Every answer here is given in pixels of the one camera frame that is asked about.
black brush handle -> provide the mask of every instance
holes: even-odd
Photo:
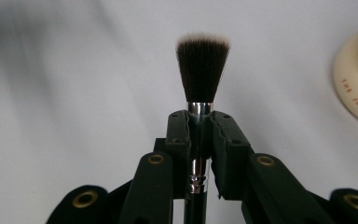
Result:
[[[188,194],[185,205],[185,224],[205,224],[208,192]]]

gray background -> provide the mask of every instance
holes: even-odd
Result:
[[[44,223],[70,190],[131,179],[186,106],[175,44],[201,31],[231,40],[215,109],[254,150],[325,198],[358,189],[358,119],[332,83],[358,1],[1,0],[0,224]],[[208,223],[243,223],[210,192]]]

brush bristles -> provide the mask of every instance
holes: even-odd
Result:
[[[229,52],[221,36],[195,34],[179,39],[176,47],[188,102],[212,103]]]

makeup brush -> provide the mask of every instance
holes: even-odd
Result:
[[[200,147],[203,116],[213,111],[213,99],[229,52],[228,41],[218,35],[192,34],[176,47],[187,110],[190,113],[191,164],[186,193],[185,224],[205,223],[209,148]]]

silver ferrule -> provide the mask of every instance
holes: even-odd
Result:
[[[202,117],[213,111],[213,103],[187,103],[187,110],[195,117]]]
[[[208,190],[210,159],[196,158],[191,162],[190,193],[200,194]]]
[[[190,118],[195,124],[195,129],[191,132],[199,132],[202,124],[202,117],[213,111],[213,103],[187,103],[187,110],[193,116]],[[192,158],[190,165],[189,183],[191,194],[200,194],[208,190],[209,167],[211,160],[202,158],[200,155],[199,139],[192,139],[195,158]]]

